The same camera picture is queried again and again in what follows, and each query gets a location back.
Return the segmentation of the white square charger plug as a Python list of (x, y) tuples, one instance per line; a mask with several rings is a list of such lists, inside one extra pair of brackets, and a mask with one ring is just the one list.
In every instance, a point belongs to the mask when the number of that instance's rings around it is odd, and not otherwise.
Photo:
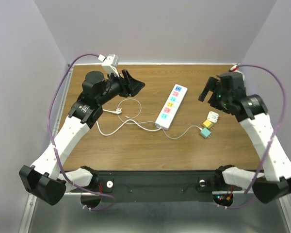
[(220, 116), (218, 113), (214, 112), (214, 111), (209, 111), (208, 115), (207, 115), (207, 120), (209, 120), (212, 123), (217, 123), (218, 120), (220, 119)]

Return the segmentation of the yellow usb charger plug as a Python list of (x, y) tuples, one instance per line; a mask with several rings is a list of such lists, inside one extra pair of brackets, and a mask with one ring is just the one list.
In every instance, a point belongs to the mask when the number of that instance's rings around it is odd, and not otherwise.
[(211, 122), (210, 120), (205, 120), (205, 121), (202, 123), (202, 126), (203, 126), (203, 128), (206, 128), (206, 129), (208, 129), (208, 130), (213, 130), (214, 123)]

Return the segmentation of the white power strip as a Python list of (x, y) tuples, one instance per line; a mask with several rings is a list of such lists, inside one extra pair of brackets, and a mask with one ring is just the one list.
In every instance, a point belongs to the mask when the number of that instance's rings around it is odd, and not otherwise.
[(168, 96), (162, 110), (160, 111), (155, 125), (157, 128), (169, 130), (174, 117), (188, 91), (188, 88), (179, 84), (174, 85), (170, 95)]

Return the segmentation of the teal charger plug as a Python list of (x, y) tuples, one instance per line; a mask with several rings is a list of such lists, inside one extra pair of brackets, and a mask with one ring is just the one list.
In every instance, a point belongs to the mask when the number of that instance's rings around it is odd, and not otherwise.
[(203, 137), (203, 138), (210, 138), (211, 137), (211, 131), (207, 128), (203, 128), (201, 131), (200, 131), (200, 135)]

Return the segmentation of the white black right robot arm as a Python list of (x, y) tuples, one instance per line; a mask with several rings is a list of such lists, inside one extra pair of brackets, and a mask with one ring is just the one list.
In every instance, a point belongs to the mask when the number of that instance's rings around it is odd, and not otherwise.
[(213, 178), (215, 187), (225, 189), (234, 185), (249, 189), (262, 203), (290, 194), (291, 161), (276, 136), (262, 98), (246, 93), (244, 75), (238, 71), (209, 77), (198, 97), (199, 101), (204, 101), (210, 91), (210, 106), (235, 116), (249, 136), (261, 162), (255, 172), (233, 165), (219, 167)]

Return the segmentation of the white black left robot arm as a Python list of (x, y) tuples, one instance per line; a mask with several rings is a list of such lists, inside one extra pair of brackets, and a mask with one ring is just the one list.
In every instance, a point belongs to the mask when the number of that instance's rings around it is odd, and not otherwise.
[(20, 169), (25, 189), (49, 205), (57, 204), (66, 192), (76, 188), (94, 191), (98, 187), (95, 170), (82, 166), (65, 173), (63, 164), (102, 115), (105, 103), (116, 96), (134, 97), (144, 86), (144, 82), (134, 79), (125, 69), (121, 76), (111, 73), (105, 77), (100, 71), (87, 73), (82, 92), (60, 131), (36, 161)]

